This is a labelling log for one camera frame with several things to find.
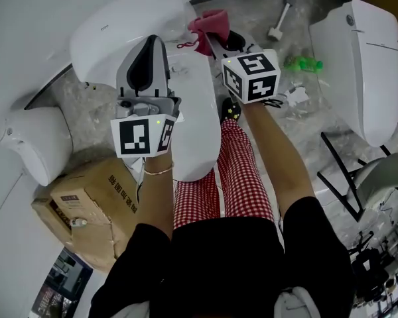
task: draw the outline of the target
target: bracelet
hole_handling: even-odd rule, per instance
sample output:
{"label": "bracelet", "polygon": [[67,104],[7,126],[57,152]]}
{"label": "bracelet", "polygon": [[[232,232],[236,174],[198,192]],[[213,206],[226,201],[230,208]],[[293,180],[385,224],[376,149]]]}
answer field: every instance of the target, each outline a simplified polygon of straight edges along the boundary
{"label": "bracelet", "polygon": [[160,174],[164,174],[167,173],[169,171],[171,171],[174,168],[174,162],[171,163],[171,167],[167,168],[166,170],[160,171],[160,172],[156,172],[156,173],[152,173],[152,172],[148,172],[146,171],[146,169],[144,168],[143,170],[145,171],[146,174],[150,175],[150,176],[159,176]]}

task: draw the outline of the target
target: pink cloth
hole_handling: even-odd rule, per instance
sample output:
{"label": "pink cloth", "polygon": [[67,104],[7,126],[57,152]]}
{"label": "pink cloth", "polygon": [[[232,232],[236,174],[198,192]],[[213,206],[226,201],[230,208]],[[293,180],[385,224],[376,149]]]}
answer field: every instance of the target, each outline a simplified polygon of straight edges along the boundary
{"label": "pink cloth", "polygon": [[205,38],[205,33],[216,33],[223,42],[226,42],[230,33],[227,11],[225,9],[204,11],[202,17],[198,17],[188,24],[188,29],[198,35],[197,42],[199,42],[199,45],[195,51],[206,56],[211,56],[212,51]]}

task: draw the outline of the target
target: cardboard box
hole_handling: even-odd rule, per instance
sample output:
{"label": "cardboard box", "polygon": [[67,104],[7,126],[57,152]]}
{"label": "cardboard box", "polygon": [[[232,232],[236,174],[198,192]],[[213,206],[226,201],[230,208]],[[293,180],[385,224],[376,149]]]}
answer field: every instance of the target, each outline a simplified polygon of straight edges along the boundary
{"label": "cardboard box", "polygon": [[72,227],[76,252],[93,267],[108,269],[137,224],[136,182],[123,161],[109,158],[88,164],[63,178],[51,195],[69,219],[88,222]]}
{"label": "cardboard box", "polygon": [[42,189],[34,199],[31,207],[42,222],[53,232],[56,238],[59,239],[69,251],[74,252],[70,220],[65,216],[50,195],[50,190],[54,185],[56,184]]}

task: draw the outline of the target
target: fiducial marker cube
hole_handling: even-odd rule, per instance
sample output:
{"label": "fiducial marker cube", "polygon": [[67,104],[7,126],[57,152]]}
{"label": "fiducial marker cube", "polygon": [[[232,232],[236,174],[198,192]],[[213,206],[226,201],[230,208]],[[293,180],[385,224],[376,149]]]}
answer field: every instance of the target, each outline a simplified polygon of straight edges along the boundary
{"label": "fiducial marker cube", "polygon": [[168,152],[176,118],[166,114],[111,120],[118,158],[160,156]]}
{"label": "fiducial marker cube", "polygon": [[277,94],[280,68],[274,50],[221,60],[223,84],[242,103],[268,99]]}

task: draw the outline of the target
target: green plastic bottle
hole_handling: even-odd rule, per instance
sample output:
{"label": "green plastic bottle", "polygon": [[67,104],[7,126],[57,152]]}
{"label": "green plastic bottle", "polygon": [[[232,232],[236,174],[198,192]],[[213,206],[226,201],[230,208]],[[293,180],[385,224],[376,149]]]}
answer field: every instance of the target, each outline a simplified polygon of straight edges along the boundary
{"label": "green plastic bottle", "polygon": [[290,56],[285,61],[285,68],[294,72],[302,70],[318,73],[323,69],[323,62],[306,56]]}

